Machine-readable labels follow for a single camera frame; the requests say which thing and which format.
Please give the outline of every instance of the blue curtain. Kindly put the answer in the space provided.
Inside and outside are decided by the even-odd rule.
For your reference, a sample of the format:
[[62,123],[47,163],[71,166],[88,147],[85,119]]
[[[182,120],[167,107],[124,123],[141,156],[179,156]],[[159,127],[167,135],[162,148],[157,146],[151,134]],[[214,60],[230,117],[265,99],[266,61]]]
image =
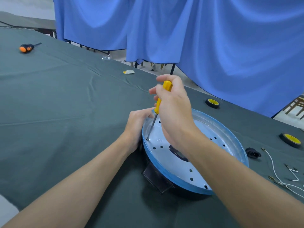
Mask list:
[[271,117],[304,92],[304,0],[54,0],[60,39],[177,63],[198,86]]

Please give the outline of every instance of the blue metal disc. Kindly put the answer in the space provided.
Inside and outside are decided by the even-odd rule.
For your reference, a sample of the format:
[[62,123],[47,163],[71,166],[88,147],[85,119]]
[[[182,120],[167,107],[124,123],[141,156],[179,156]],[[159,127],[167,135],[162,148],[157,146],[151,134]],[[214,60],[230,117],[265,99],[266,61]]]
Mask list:
[[[248,157],[243,146],[230,130],[200,111],[192,109],[192,116],[196,126],[203,134],[249,167]],[[188,191],[206,195],[213,194],[212,189],[196,168],[165,139],[159,117],[156,119],[149,140],[146,140],[152,122],[153,119],[147,118],[142,128],[143,145],[152,164],[167,179]]]

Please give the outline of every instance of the cable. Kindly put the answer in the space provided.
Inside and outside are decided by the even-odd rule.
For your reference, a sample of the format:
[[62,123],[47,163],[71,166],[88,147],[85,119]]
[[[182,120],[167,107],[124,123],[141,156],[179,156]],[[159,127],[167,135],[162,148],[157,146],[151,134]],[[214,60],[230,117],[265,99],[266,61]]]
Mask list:
[[[275,172],[275,166],[274,166],[274,164],[273,164],[272,157],[270,156],[270,154],[269,154],[264,148],[262,148],[262,150],[265,151],[265,152],[268,154],[268,156],[270,157],[270,160],[271,160],[271,163],[272,163],[273,172],[275,173],[275,176],[276,176],[276,178],[280,181],[280,183],[283,184],[283,186],[293,186],[293,187],[296,187],[296,188],[298,188],[298,189],[304,191],[302,188],[300,188],[300,187],[298,187],[298,186],[291,185],[291,184],[287,184],[287,183],[283,183],[283,182],[281,181],[281,179],[279,179],[279,177],[277,176],[277,173]],[[294,192],[294,191],[293,191],[292,189],[290,189],[289,187],[287,187],[287,188],[288,188],[291,192],[293,192],[294,194],[296,194],[296,195],[298,195],[298,196],[304,198],[304,196],[302,196],[302,195],[300,195],[300,194]]]

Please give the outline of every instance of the person's left hand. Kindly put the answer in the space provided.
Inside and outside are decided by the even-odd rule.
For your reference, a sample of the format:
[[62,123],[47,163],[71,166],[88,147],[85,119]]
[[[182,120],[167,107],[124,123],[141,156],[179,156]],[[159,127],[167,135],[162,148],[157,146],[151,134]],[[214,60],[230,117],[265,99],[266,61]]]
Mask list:
[[149,109],[142,109],[137,111],[131,111],[126,128],[123,132],[123,136],[127,139],[130,144],[130,153],[134,152],[138,147],[138,142],[141,137],[141,129],[143,123],[147,117],[153,118],[152,110],[154,107]]

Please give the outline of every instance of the person's right hand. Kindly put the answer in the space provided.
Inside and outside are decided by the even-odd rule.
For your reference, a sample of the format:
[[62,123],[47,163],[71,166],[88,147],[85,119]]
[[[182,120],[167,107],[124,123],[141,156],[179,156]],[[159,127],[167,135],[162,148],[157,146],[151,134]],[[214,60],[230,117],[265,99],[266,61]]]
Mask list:
[[171,92],[166,91],[162,85],[149,89],[150,94],[157,94],[154,100],[162,100],[159,107],[159,117],[167,141],[180,151],[182,143],[188,133],[198,130],[192,118],[191,104],[180,77],[170,74],[160,75],[156,78],[159,82],[169,80],[172,82]]

